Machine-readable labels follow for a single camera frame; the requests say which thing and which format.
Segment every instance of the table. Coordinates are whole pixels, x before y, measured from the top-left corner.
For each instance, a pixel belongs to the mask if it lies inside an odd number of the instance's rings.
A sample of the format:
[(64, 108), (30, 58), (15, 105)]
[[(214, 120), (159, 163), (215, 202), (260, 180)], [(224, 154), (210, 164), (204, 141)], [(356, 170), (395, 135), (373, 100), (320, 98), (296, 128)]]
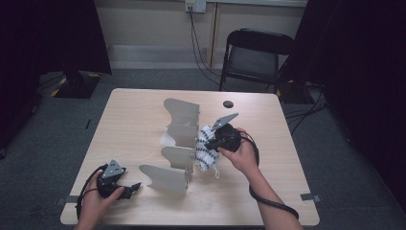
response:
[[(85, 180), (98, 166), (115, 159), (127, 171), (119, 184), (142, 182), (130, 200), (113, 204), (102, 224), (155, 226), (259, 226), (263, 225), (257, 202), (250, 197), (248, 182), (230, 161), (220, 156), (217, 169), (194, 169), (186, 195), (166, 193), (147, 186), (149, 178), (139, 166), (168, 166), (159, 141), (170, 114), (164, 100), (174, 98), (200, 104), (199, 124), (212, 126), (219, 117), (235, 112), (231, 124), (243, 127), (259, 148), (262, 173), (286, 205), (300, 214), (302, 225), (316, 225), (319, 216), (309, 194), (301, 162), (295, 150), (278, 98), (273, 94), (115, 89), (107, 102), (89, 150), (83, 160), (71, 196), (77, 196)], [(225, 108), (232, 101), (233, 108)], [(64, 224), (76, 224), (75, 204), (67, 203), (61, 214)]]

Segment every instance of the black curtain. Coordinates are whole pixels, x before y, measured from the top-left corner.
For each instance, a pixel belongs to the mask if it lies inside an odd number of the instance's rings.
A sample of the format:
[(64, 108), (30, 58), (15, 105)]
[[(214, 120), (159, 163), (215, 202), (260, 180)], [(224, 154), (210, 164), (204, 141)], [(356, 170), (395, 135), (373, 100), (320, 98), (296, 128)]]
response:
[(352, 144), (406, 210), (406, 4), (309, 0), (286, 80), (326, 86)]
[(42, 74), (66, 65), (111, 74), (93, 0), (2, 0), (0, 44), (0, 148)]

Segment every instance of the wall outlet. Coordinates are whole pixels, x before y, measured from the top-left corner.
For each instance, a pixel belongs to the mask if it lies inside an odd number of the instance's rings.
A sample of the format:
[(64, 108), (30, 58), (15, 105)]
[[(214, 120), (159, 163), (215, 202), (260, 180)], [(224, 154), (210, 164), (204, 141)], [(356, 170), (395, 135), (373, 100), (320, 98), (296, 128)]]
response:
[(185, 1), (185, 12), (195, 12), (196, 1)]
[(185, 12), (206, 12), (206, 2), (205, 1), (185, 1)]

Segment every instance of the human hand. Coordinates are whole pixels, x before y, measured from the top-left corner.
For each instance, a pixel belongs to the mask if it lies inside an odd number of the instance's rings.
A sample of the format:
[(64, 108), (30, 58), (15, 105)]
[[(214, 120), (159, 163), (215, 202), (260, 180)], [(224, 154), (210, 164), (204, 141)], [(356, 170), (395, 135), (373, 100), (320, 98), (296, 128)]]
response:
[(102, 171), (96, 172), (86, 186), (76, 230), (95, 228), (99, 220), (107, 213), (108, 208), (124, 191), (124, 187), (120, 187), (108, 198), (101, 197), (97, 189), (97, 179), (101, 173)]
[[(244, 129), (238, 127), (237, 130), (240, 131), (241, 137), (247, 138), (247, 134)], [(218, 150), (223, 156), (231, 161), (236, 169), (241, 171), (246, 176), (250, 172), (258, 169), (254, 147), (247, 140), (241, 139), (241, 145), (236, 152), (226, 150), (222, 147), (219, 147)]]

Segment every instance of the wire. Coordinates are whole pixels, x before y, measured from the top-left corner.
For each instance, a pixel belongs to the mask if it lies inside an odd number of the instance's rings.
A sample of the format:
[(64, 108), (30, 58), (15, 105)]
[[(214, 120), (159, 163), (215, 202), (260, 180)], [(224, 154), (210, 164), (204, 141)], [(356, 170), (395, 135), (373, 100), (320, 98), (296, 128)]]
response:
[(194, 33), (194, 39), (196, 40), (197, 51), (199, 52), (200, 60), (201, 60), (201, 62), (202, 62), (202, 64), (203, 64), (203, 66), (204, 66), (210, 73), (221, 77), (220, 74), (217, 74), (217, 73), (213, 72), (213, 71), (212, 71), (209, 67), (207, 67), (206, 64), (204, 63), (202, 54), (201, 54), (201, 52), (200, 52), (200, 45), (199, 45), (199, 40), (197, 39), (196, 29), (195, 29), (195, 27), (194, 27), (192, 11), (189, 11), (189, 15), (191, 16), (192, 32)]
[(42, 85), (44, 85), (44, 84), (50, 82), (50, 81), (53, 81), (53, 80), (57, 79), (55, 82), (53, 82), (53, 83), (51, 83), (51, 84), (49, 84), (49, 85), (47, 85), (47, 86), (44, 86), (44, 87), (42, 87), (42, 88), (37, 89), (36, 92), (42, 91), (42, 90), (44, 90), (44, 89), (46, 89), (46, 88), (49, 88), (49, 87), (53, 86), (54, 84), (58, 83), (58, 82), (62, 79), (63, 76), (65, 76), (64, 73), (62, 73), (62, 74), (60, 74), (60, 75), (58, 75), (58, 76), (56, 76), (56, 77), (53, 77), (53, 78), (51, 78), (51, 79), (49, 79), (49, 80), (46, 80), (46, 81), (42, 82), (42, 83), (38, 86), (38, 88), (39, 88), (40, 86), (42, 86)]
[(194, 54), (194, 59), (195, 59), (195, 61), (196, 61), (197, 67), (199, 68), (199, 70), (200, 70), (200, 72), (203, 74), (203, 76), (206, 77), (206, 79), (208, 79), (208, 80), (211, 81), (211, 82), (214, 82), (216, 85), (219, 85), (219, 83), (218, 83), (217, 81), (212, 80), (211, 78), (209, 78), (209, 76), (207, 76), (207, 75), (203, 72), (202, 68), (200, 67), (199, 61), (198, 61), (198, 59), (197, 59), (197, 54), (196, 54), (196, 51), (195, 51), (194, 41), (196, 41), (196, 46), (197, 46), (197, 50), (198, 50), (198, 53), (199, 53), (199, 56), (200, 56), (201, 63), (202, 63), (203, 66), (206, 68), (206, 70), (208, 70), (210, 73), (212, 73), (212, 74), (214, 74), (214, 75), (216, 75), (216, 76), (220, 76), (220, 77), (221, 77), (221, 75), (219, 75), (219, 74), (213, 72), (213, 71), (212, 71), (210, 68), (208, 68), (208, 67), (206, 66), (206, 64), (204, 63), (203, 57), (202, 57), (201, 52), (200, 52), (200, 45), (199, 45), (199, 41), (198, 41), (198, 39), (197, 39), (196, 29), (195, 29), (195, 27), (194, 27), (193, 16), (192, 16), (192, 9), (191, 9), (191, 8), (189, 8), (189, 16), (190, 16), (190, 18), (191, 18), (191, 24), (192, 24), (192, 47), (193, 47), (193, 54)]
[(301, 124), (301, 122), (310, 114), (318, 112), (322, 109), (324, 109), (325, 107), (327, 107), (327, 103), (325, 103), (323, 106), (320, 106), (318, 109), (315, 109), (315, 107), (317, 106), (317, 104), (320, 104), (322, 95), (324, 93), (324, 87), (321, 86), (317, 86), (320, 89), (320, 94), (319, 97), (317, 99), (317, 101), (314, 103), (314, 105), (306, 112), (306, 113), (302, 113), (302, 114), (296, 114), (296, 115), (291, 115), (291, 116), (287, 116), (285, 117), (286, 119), (290, 119), (290, 118), (296, 118), (295, 120), (292, 120), (290, 122), (288, 122), (288, 125), (290, 125), (292, 122), (296, 122), (299, 120), (299, 122), (292, 128), (292, 131), (290, 132), (291, 135), (293, 135), (293, 133), (296, 131), (296, 129), (298, 128), (298, 126)]

